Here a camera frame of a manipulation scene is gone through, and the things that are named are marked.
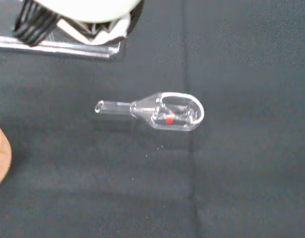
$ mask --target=wooden object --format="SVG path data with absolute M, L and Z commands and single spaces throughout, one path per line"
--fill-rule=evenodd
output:
M 0 129 L 0 183 L 6 176 L 11 164 L 11 146 Z

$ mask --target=black fabric surface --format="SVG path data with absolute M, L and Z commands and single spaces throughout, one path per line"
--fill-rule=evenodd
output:
M 97 101 L 195 95 L 192 133 Z M 305 1 L 146 1 L 118 62 L 0 52 L 0 238 L 305 237 Z

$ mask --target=black cord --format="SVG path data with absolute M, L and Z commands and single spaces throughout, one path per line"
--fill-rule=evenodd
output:
M 33 0 L 25 0 L 12 29 L 13 36 L 26 45 L 36 46 L 56 28 L 60 18 Z

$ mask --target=clear acrylic stand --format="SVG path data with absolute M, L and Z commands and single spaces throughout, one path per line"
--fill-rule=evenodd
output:
M 121 52 L 122 43 L 111 46 L 89 46 L 72 39 L 60 29 L 55 29 L 38 46 L 29 47 L 12 37 L 11 28 L 20 13 L 20 0 L 0 0 L 0 50 L 52 55 L 70 55 L 96 59 L 115 58 Z

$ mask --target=glass stem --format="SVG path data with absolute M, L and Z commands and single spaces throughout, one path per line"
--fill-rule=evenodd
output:
M 95 112 L 101 114 L 131 115 L 130 103 L 99 101 Z

